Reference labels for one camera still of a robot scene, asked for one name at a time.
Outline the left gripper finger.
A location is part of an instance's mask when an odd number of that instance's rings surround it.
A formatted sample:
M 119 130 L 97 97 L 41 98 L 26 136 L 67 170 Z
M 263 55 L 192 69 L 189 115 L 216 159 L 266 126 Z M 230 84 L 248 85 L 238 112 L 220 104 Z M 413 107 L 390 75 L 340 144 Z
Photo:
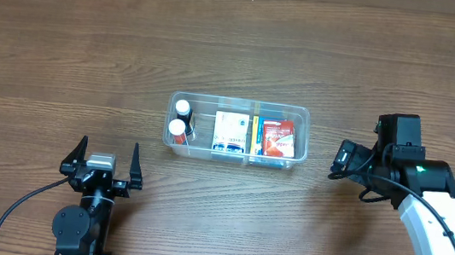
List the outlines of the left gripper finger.
M 129 184 L 133 189 L 143 188 L 143 174 L 140 165 L 139 158 L 139 144 L 136 143 L 134 152 L 132 153 L 131 167 L 130 167 L 130 181 Z
M 60 164 L 59 172 L 62 175 L 70 177 L 78 170 L 78 168 L 85 163 L 85 150 L 87 150 L 88 136 L 82 137 L 77 147 L 63 159 Z

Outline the orange bottle white cap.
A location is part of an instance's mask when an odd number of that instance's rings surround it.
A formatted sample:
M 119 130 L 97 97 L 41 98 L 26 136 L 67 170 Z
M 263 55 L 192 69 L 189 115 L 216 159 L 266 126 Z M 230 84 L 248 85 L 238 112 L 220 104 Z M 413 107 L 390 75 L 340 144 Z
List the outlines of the orange bottle white cap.
M 181 119 L 173 119 L 167 126 L 175 144 L 184 145 L 187 141 L 186 124 Z

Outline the red white packet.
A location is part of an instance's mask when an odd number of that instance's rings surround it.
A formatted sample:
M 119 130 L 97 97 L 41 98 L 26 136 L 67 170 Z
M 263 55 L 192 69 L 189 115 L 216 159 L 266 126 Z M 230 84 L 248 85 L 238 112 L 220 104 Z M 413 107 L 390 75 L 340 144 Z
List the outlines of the red white packet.
M 293 158 L 295 154 L 294 122 L 281 119 L 265 120 L 261 145 L 264 156 Z

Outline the dark bottle white cap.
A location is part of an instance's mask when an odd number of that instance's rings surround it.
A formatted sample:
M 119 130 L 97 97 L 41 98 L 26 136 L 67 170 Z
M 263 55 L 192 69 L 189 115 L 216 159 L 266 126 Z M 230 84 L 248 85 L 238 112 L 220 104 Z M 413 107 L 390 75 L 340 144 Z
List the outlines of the dark bottle white cap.
M 185 99 L 176 101 L 175 110 L 177 113 L 177 118 L 185 122 L 185 134 L 187 136 L 192 136 L 194 133 L 194 113 L 191 105 Z

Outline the blue yellow VapoDrops box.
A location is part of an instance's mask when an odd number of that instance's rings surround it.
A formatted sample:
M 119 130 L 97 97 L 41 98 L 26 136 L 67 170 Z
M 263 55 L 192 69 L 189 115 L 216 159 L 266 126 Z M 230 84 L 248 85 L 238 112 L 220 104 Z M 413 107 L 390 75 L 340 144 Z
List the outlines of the blue yellow VapoDrops box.
M 282 161 L 274 159 L 266 159 L 263 157 L 263 129 L 264 129 L 265 117 L 254 115 L 253 129 L 250 144 L 250 157 L 248 163 L 250 165 L 263 165 L 270 166 L 271 168 L 283 168 L 284 163 Z

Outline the white blue Hansaplast box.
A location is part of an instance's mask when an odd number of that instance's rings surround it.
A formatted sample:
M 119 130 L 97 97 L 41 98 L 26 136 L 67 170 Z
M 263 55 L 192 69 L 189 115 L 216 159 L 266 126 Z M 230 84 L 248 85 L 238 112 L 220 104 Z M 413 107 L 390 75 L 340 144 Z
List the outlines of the white blue Hansaplast box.
M 213 150 L 244 154 L 248 136 L 248 121 L 248 114 L 217 111 L 213 129 Z

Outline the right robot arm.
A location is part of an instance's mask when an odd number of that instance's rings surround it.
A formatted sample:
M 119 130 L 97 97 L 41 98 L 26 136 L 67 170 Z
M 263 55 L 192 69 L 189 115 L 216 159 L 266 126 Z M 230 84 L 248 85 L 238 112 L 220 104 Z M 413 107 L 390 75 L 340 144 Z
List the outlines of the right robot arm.
M 443 160 L 429 160 L 416 114 L 383 114 L 372 148 L 341 143 L 328 175 L 364 186 L 359 200 L 388 200 L 399 213 L 415 255 L 455 255 L 455 177 Z

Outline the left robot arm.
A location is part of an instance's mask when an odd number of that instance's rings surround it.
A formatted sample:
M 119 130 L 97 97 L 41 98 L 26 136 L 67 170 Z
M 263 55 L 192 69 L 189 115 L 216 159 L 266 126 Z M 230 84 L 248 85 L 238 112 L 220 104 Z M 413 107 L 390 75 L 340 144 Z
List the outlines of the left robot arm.
M 114 178 L 116 156 L 93 153 L 85 157 L 88 137 L 61 162 L 59 172 L 73 191 L 81 194 L 78 205 L 60 209 L 54 216 L 54 255 L 112 255 L 104 251 L 115 198 L 128 198 L 143 188 L 139 147 L 132 152 L 129 179 Z

